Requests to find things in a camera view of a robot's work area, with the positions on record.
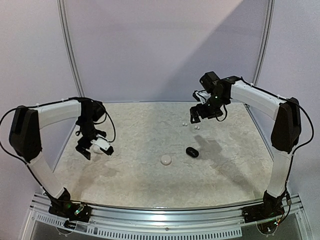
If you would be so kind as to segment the black earbud charging case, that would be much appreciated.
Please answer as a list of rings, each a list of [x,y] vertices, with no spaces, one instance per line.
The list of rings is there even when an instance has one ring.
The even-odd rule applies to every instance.
[[[191,158],[197,158],[199,156],[199,152],[190,146],[185,149],[185,153]]]

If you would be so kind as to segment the pink earbud charging case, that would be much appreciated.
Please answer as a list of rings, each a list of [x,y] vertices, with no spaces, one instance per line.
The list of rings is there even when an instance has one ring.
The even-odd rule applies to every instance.
[[[160,158],[160,162],[162,165],[168,166],[172,163],[172,158],[169,155],[165,154]]]

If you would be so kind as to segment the white earbud charging case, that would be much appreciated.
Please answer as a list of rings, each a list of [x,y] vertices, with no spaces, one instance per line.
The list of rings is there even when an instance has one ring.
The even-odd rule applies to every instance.
[[[103,154],[103,151],[100,149],[100,147],[94,145],[92,151],[96,154]]]

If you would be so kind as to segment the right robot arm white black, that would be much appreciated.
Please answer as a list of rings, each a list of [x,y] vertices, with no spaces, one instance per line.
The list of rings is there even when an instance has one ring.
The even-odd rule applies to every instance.
[[[219,78],[215,72],[205,73],[199,80],[202,90],[195,90],[193,98],[198,102],[190,108],[190,122],[197,124],[203,119],[227,117],[226,106],[232,100],[254,107],[273,121],[270,137],[273,149],[273,165],[270,181],[263,194],[262,203],[242,209],[246,223],[285,217],[283,199],[291,203],[287,189],[294,151],[297,149],[302,131],[299,102],[296,98],[284,98],[246,82],[242,77]]]

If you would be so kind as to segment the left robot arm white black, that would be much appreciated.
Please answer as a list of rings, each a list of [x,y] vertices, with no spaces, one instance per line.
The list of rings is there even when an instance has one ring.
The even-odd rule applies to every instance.
[[[40,130],[48,125],[76,118],[82,135],[75,147],[76,151],[87,160],[91,158],[91,146],[111,155],[114,149],[106,138],[106,132],[95,128],[96,122],[105,112],[101,102],[85,97],[71,97],[38,106],[21,105],[14,111],[9,144],[49,197],[50,214],[69,221],[88,223],[92,208],[85,202],[72,201],[69,191],[53,173],[43,155]]]

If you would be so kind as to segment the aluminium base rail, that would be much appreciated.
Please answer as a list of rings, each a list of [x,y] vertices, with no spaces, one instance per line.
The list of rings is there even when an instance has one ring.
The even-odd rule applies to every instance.
[[[134,209],[93,205],[89,222],[67,221],[49,213],[48,198],[36,194],[30,204],[24,240],[311,240],[298,195],[279,217],[248,222],[247,201],[221,207]]]

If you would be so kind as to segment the left aluminium corner post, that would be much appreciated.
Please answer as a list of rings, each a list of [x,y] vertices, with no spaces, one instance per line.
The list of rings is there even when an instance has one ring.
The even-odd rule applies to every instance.
[[[69,24],[67,19],[67,8],[65,0],[57,0],[57,8],[59,13],[60,25],[62,30],[62,36],[65,44],[65,50],[69,61],[69,66],[73,81],[76,87],[76,91],[79,97],[85,97],[85,91],[81,82],[78,66],[76,63],[75,53],[71,40],[71,34],[69,30]]]

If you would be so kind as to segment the aluminium corner post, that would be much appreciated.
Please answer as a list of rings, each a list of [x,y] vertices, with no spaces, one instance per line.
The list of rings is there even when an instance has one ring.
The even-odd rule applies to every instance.
[[[71,34],[69,30],[69,24],[67,19],[67,8],[65,0],[57,0],[57,8],[59,13],[60,25],[62,30],[62,36],[65,44],[65,50],[69,61],[69,66],[73,81],[76,87],[76,91],[79,97],[85,97],[85,91],[81,82],[78,66],[76,63],[75,53],[71,40]]]
[[[274,13],[275,1],[274,0],[267,0],[266,7],[265,7],[265,14],[264,20],[262,25],[262,33],[260,38],[260,44],[258,49],[257,60],[253,72],[253,76],[250,79],[249,84],[253,86],[257,86],[259,77],[263,68],[263,62],[265,59],[268,40],[271,32],[272,20],[273,20],[273,13]]]

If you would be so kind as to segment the right aluminium corner post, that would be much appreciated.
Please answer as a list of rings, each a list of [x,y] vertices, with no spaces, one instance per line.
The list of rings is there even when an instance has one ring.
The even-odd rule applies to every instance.
[[[253,72],[253,76],[250,79],[249,84],[253,86],[257,86],[259,77],[263,68],[263,62],[265,59],[268,40],[271,32],[272,20],[273,20],[273,13],[274,13],[275,1],[274,0],[267,0],[266,7],[265,7],[265,14],[264,20],[262,25],[262,33],[260,38],[260,44],[258,49],[257,60]]]

